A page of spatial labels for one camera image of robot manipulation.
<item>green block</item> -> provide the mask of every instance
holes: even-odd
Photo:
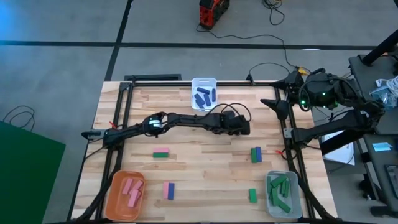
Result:
[[[271,193],[271,176],[267,177],[267,192],[270,194]]]
[[[250,203],[257,203],[257,193],[255,189],[249,189]]]
[[[286,180],[285,182],[286,182],[286,187],[285,187],[284,197],[288,197],[289,190],[290,190],[290,182],[289,182],[289,180]]]
[[[154,152],[153,157],[154,158],[168,158],[169,153],[168,152]]]
[[[286,188],[286,180],[282,182],[280,185],[280,191],[279,193],[284,194],[285,193],[285,188]]]
[[[286,213],[289,213],[291,208],[289,206],[287,206],[283,201],[278,200],[278,207],[283,209],[283,211],[285,211]]]
[[[277,187],[274,187],[271,190],[271,195],[272,195],[272,198],[271,198],[272,205],[278,206],[279,198],[278,198],[278,188]]]
[[[286,175],[280,175],[277,178],[275,178],[273,181],[271,181],[271,185],[273,187],[278,186],[279,184],[281,184],[283,181],[285,181],[287,179]]]
[[[256,163],[257,162],[257,151],[256,148],[251,149],[251,162]]]

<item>plastic bag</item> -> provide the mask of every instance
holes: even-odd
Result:
[[[369,93],[373,99],[381,100],[384,103],[385,109],[393,109],[397,106],[397,97],[391,93],[388,86],[384,85]]]

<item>black floor stripe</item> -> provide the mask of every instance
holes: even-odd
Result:
[[[114,42],[62,42],[0,40],[0,46],[51,46],[51,47],[114,47]]]
[[[120,47],[205,48],[205,49],[284,49],[282,44],[205,44],[205,43],[120,43]],[[285,45],[287,50],[373,50],[376,46],[353,45]]]
[[[115,47],[112,51],[111,60],[109,61],[109,65],[108,65],[108,69],[106,70],[106,75],[105,75],[104,81],[111,81],[111,79],[112,79],[112,74],[113,74],[114,66],[116,64],[116,59],[118,59],[119,45],[123,40],[123,34],[124,34],[124,31],[126,30],[127,20],[129,19],[129,13],[130,13],[130,8],[131,8],[132,2],[133,2],[133,0],[127,1],[126,8],[125,8],[124,14],[123,14],[122,23],[120,24],[118,37],[116,38]]]

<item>white paper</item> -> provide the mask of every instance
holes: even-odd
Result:
[[[322,136],[322,142],[332,138],[333,136],[336,136],[339,133],[342,133],[342,131]],[[335,162],[341,162],[344,164],[348,163],[348,161],[351,158],[353,158],[348,164],[354,166],[355,157],[353,157],[353,153],[354,153],[354,143],[349,143],[339,149],[334,150],[333,152],[329,152],[328,154],[324,155],[323,158]]]

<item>red clip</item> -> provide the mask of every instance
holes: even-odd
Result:
[[[118,127],[116,127],[116,125],[114,125],[114,123],[112,121],[109,122],[112,126],[113,129],[117,129]]]

